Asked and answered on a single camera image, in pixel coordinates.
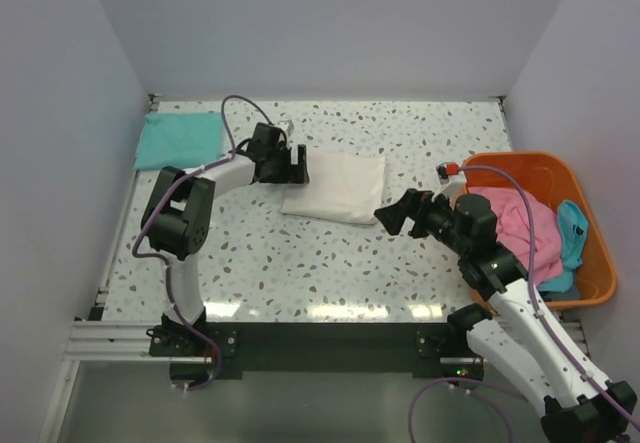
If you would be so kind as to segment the white coca-cola t-shirt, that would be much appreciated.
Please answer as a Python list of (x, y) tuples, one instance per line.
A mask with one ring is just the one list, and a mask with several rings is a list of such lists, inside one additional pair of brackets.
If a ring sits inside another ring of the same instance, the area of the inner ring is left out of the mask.
[(369, 225), (382, 203), (386, 159), (307, 150), (309, 182), (285, 192), (286, 215), (346, 224)]

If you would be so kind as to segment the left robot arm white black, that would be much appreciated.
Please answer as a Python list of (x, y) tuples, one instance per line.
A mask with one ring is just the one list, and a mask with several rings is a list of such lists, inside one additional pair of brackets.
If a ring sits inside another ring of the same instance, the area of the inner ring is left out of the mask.
[(143, 213), (133, 256), (156, 258), (165, 273), (164, 318), (178, 324), (173, 345), (185, 355), (200, 353), (207, 343), (198, 259), (209, 234), (214, 201), (252, 184), (306, 185), (308, 151), (289, 142), (273, 124), (258, 123), (250, 138), (221, 159), (182, 170), (162, 168)]

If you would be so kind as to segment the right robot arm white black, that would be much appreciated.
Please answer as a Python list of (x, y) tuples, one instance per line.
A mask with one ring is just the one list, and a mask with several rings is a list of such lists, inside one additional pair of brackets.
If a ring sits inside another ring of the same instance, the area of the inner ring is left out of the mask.
[(615, 382), (577, 346), (531, 287), (519, 259), (499, 243), (489, 201), (464, 194), (409, 189), (375, 218), (391, 235), (412, 220), (414, 239), (432, 237), (458, 257), (463, 280), (483, 299), (447, 317), (448, 349), (488, 360), (531, 404), (550, 442), (623, 438), (638, 397)]

